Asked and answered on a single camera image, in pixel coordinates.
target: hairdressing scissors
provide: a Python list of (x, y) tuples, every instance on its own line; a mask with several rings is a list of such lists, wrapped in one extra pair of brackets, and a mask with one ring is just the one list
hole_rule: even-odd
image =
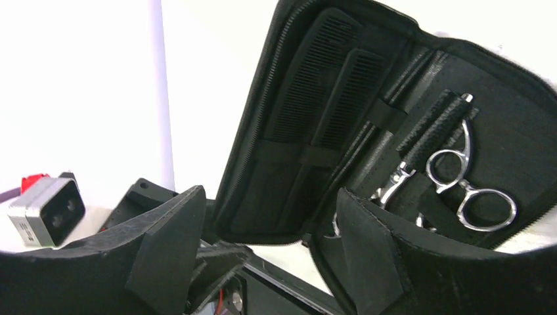
[[(508, 226), (516, 218), (516, 213), (517, 213), (516, 202), (513, 200), (513, 198), (511, 198), (511, 196), (509, 196), (508, 194), (500, 190), (492, 189), (492, 188), (475, 188), (466, 179), (464, 179), (464, 176), (468, 171), (468, 166), (470, 164), (470, 152), (472, 151), (472, 139), (470, 136), (470, 126), (465, 119), (462, 120), (462, 129), (464, 131), (464, 149), (462, 151), (444, 149), (433, 153), (426, 162), (426, 173), (428, 177), (437, 186), (436, 192), (438, 194), (442, 194), (443, 192), (447, 191), (448, 189), (456, 185), (459, 185), (460, 187), (464, 188), (466, 194), (464, 195), (464, 199), (462, 200), (460, 206), (458, 207), (457, 217), (465, 227), (480, 232), (493, 232), (493, 231), (500, 230), (501, 228)], [(457, 177), (451, 182), (443, 182), (434, 173), (434, 164), (437, 161), (437, 159), (439, 159), (441, 156), (448, 155), (448, 154), (454, 154), (460, 160), (460, 172), (458, 173)], [(505, 221), (499, 224), (495, 224), (492, 226), (476, 226), (470, 223), (466, 218), (466, 210), (468, 208), (468, 204), (472, 199), (487, 194), (494, 194), (503, 198), (509, 205), (509, 215)], [(416, 220), (416, 224), (419, 226), (423, 226), (423, 222), (424, 222), (424, 217), (423, 215), (419, 214), (418, 219)]]

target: purple cable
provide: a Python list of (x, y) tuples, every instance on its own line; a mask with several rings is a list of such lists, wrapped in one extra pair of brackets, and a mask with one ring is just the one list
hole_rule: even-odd
[(17, 196), (21, 195), (21, 188), (14, 188), (14, 189), (10, 189), (6, 192), (2, 192), (0, 193), (0, 203), (3, 203), (4, 201), (13, 199)]

